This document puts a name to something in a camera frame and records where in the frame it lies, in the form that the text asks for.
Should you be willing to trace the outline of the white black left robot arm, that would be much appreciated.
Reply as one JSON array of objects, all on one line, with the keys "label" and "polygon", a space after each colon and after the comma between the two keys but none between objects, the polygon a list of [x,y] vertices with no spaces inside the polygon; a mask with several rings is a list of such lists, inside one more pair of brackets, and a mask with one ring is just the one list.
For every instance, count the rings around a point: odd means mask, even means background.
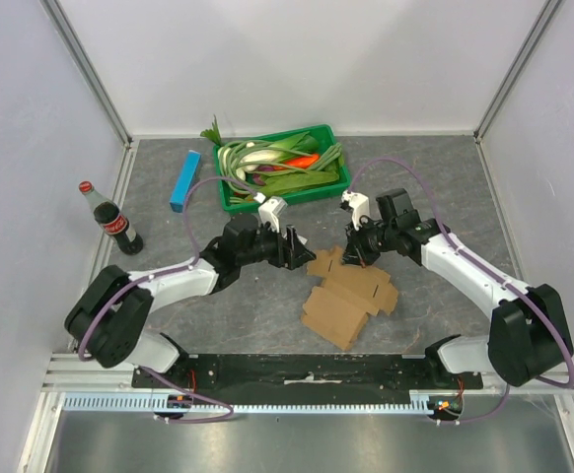
[{"label": "white black left robot arm", "polygon": [[241,214],[222,234],[183,263],[152,271],[126,272],[105,267],[65,318],[66,331],[78,342],[79,356],[111,369],[122,363],[146,367],[166,387],[187,377],[185,351],[162,332],[146,328],[148,316],[171,304],[217,294],[247,265],[266,262],[294,270],[316,255],[289,225],[275,231],[256,217]]}]

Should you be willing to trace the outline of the brown cardboard box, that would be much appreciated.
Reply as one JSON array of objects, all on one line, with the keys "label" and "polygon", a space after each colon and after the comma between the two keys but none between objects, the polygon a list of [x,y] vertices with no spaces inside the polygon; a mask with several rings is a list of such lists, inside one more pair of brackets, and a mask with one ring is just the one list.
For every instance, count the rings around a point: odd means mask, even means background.
[{"label": "brown cardboard box", "polygon": [[352,348],[370,317],[389,315],[398,290],[386,271],[341,262],[343,250],[318,250],[307,274],[321,282],[303,304],[302,323],[342,351]]}]

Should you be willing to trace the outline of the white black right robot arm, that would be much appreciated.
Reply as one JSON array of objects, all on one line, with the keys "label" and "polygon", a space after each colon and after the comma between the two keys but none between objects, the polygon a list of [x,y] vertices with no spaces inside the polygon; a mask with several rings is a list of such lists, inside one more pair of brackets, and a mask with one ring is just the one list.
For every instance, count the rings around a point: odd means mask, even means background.
[{"label": "white black right robot arm", "polygon": [[371,266],[386,252],[414,261],[453,285],[489,320],[487,334],[453,335],[428,347],[423,375],[442,388],[462,372],[494,372],[511,386],[546,381],[559,365],[574,385],[574,347],[560,295],[548,284],[533,287],[469,250],[437,219],[424,220],[400,188],[376,199],[380,216],[370,215],[367,196],[344,191],[341,206],[351,214],[346,226],[345,264]]}]

